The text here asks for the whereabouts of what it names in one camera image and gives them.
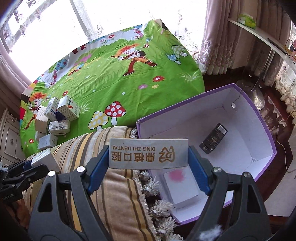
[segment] black box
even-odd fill
[[[211,131],[211,133],[207,136],[207,138],[200,144],[200,148],[205,153],[210,154],[220,143],[226,133],[226,128],[221,125],[221,123],[218,123],[216,127]]]

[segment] orange hair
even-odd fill
[[[46,94],[43,94],[42,92],[35,92],[31,95],[29,98],[29,101],[32,102],[35,99],[43,99],[46,96]]]
[[[137,47],[139,44],[132,44],[132,45],[126,45],[123,48],[121,48],[120,50],[117,51],[115,57],[119,57],[124,51]]]

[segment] green bedsheet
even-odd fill
[[[204,92],[197,64],[161,25],[152,20],[98,38],[40,75],[21,98],[25,155],[38,152],[36,112],[54,96],[69,95],[81,107],[60,144],[100,128],[135,126],[141,117]]]

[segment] white shelf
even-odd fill
[[[262,29],[256,27],[256,29],[249,28],[239,22],[237,22],[234,19],[229,18],[229,22],[236,24],[237,26],[247,30],[251,34],[255,35],[257,38],[261,39],[264,43],[266,43],[270,48],[272,48],[291,68],[292,70],[296,73],[296,65],[293,63],[293,61],[290,59],[290,57],[286,54],[284,54],[279,48],[274,46],[272,43],[268,41],[268,38],[272,41],[274,41],[278,46],[282,46],[282,44],[277,41],[275,38],[273,38],[270,34],[266,33]]]

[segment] striped cushion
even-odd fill
[[[103,146],[109,144],[110,137],[129,138],[131,131],[132,128],[123,126],[109,127],[71,139],[52,148],[52,151],[62,173],[72,172],[97,156]],[[135,172],[108,169],[99,190],[91,196],[102,222],[114,240],[155,240],[153,223],[145,209],[145,196],[135,180]],[[23,194],[30,212],[41,184],[41,180],[32,183]],[[66,196],[75,228],[81,231],[71,191],[66,191]]]

